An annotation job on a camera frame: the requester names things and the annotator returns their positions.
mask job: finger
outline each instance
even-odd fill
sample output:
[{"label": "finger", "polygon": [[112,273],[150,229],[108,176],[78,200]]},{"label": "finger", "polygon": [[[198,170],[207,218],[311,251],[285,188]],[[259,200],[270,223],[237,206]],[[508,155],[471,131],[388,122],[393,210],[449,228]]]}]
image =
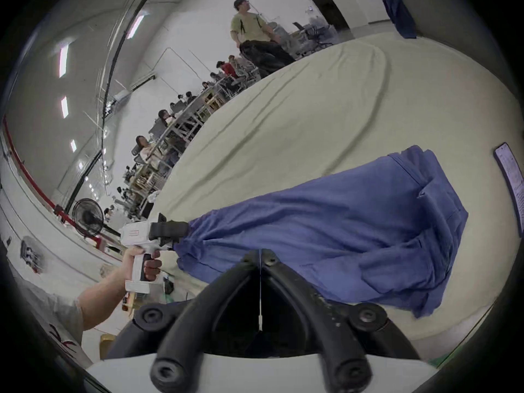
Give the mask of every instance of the finger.
[{"label": "finger", "polygon": [[144,262],[145,268],[160,268],[162,266],[162,261],[159,259],[151,259]]},{"label": "finger", "polygon": [[144,253],[144,248],[140,246],[131,246],[126,250],[126,253],[131,256],[141,255]]},{"label": "finger", "polygon": [[160,269],[144,269],[144,275],[146,276],[146,279],[153,281],[157,275],[160,273]]}]

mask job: white bed sheet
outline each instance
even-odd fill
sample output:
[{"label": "white bed sheet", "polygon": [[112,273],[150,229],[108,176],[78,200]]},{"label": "white bed sheet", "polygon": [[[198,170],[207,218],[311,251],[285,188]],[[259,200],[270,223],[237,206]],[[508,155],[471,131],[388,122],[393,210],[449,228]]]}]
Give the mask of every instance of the white bed sheet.
[{"label": "white bed sheet", "polygon": [[[368,36],[279,70],[213,114],[151,216],[191,220],[414,144],[431,149],[469,219],[433,315],[387,308],[407,337],[425,338],[490,304],[506,281],[520,239],[493,149],[506,141],[522,168],[522,130],[517,100],[469,57],[429,39]],[[176,270],[176,255],[162,260]]]}]

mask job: black fan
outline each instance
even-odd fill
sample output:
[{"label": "black fan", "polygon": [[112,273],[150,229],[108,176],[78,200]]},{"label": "black fan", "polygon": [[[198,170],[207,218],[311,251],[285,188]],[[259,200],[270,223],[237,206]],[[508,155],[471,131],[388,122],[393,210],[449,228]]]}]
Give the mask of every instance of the black fan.
[{"label": "black fan", "polygon": [[100,206],[91,198],[83,198],[76,202],[73,207],[71,218],[75,222],[76,231],[84,237],[93,237],[102,231],[120,237],[120,233],[104,224],[104,214]]}]

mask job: sleeve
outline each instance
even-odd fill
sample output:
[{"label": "sleeve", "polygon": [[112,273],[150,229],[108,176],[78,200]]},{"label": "sleeve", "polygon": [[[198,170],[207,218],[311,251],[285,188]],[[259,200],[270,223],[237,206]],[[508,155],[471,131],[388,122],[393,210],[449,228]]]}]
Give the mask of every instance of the sleeve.
[{"label": "sleeve", "polygon": [[14,276],[31,311],[44,317],[48,314],[53,316],[78,344],[82,344],[84,318],[78,300],[48,294],[19,275],[14,274]]},{"label": "sleeve", "polygon": [[237,16],[231,19],[231,31],[236,32],[237,34],[240,33],[240,19]]}]

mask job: hand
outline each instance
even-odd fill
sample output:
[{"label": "hand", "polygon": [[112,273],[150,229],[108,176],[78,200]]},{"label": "hand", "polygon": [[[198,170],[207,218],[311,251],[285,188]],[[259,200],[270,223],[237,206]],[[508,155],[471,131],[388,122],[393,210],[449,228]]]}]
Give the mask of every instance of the hand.
[{"label": "hand", "polygon": [[[140,246],[129,247],[124,252],[124,257],[122,258],[122,266],[120,267],[122,276],[125,280],[130,280],[133,274],[133,262],[136,255],[141,255],[144,253],[144,249]],[[154,251],[151,255],[150,260],[144,262],[144,275],[149,281],[153,281],[157,275],[160,273],[160,267],[162,266],[162,261],[156,259],[160,256],[160,251]]]}]

